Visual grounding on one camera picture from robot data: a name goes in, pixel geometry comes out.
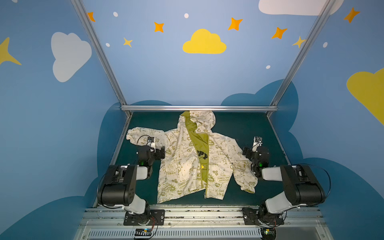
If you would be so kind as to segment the cream green-lined hooded jacket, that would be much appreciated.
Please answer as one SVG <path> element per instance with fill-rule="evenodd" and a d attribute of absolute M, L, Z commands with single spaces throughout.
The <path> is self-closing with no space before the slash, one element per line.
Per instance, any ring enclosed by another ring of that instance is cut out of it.
<path fill-rule="evenodd" d="M 258 179 L 251 161 L 235 139 L 212 132 L 215 124 L 212 111 L 186 111 L 173 130 L 128 130 L 126 139 L 134 145 L 143 146 L 153 137 L 158 147 L 165 148 L 159 170 L 159 204 L 199 191 L 205 192 L 205 198 L 223 200 L 231 178 L 242 191 L 255 193 Z"/>

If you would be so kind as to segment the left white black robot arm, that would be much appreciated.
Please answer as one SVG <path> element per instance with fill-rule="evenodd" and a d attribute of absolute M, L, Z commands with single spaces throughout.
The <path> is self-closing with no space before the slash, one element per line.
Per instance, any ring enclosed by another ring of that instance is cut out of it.
<path fill-rule="evenodd" d="M 137 165 L 110 165 L 99 183 L 98 203 L 106 208 L 122 208 L 130 215 L 148 215 L 149 204 L 136 195 L 137 181 L 153 173 L 153 164 L 165 158 L 165 147 L 139 146 Z"/>

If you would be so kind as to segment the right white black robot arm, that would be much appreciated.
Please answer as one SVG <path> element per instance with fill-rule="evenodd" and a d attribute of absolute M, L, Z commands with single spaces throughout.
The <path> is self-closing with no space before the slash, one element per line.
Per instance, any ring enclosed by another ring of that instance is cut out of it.
<path fill-rule="evenodd" d="M 312 165 L 270 167 L 270 152 L 264 146 L 244 148 L 243 156 L 251 161 L 251 171 L 257 178 L 283 183 L 283 191 L 265 200 L 259 207 L 258 214 L 262 217 L 280 216 L 293 208 L 322 204 L 331 192 L 324 191 L 311 169 Z"/>

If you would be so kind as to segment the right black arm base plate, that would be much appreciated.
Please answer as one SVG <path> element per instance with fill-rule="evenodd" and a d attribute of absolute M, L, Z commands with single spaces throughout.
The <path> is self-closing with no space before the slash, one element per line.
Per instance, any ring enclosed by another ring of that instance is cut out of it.
<path fill-rule="evenodd" d="M 285 223 L 283 214 L 271 214 L 266 209 L 242 208 L 245 225 L 268 226 L 275 228 Z"/>

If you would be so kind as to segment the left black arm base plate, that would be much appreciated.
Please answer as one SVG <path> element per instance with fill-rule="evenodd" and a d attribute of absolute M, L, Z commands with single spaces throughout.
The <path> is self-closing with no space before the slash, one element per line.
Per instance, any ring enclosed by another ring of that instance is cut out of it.
<path fill-rule="evenodd" d="M 124 226 L 163 226 L 165 210 L 149 210 L 141 215 L 126 212 Z"/>

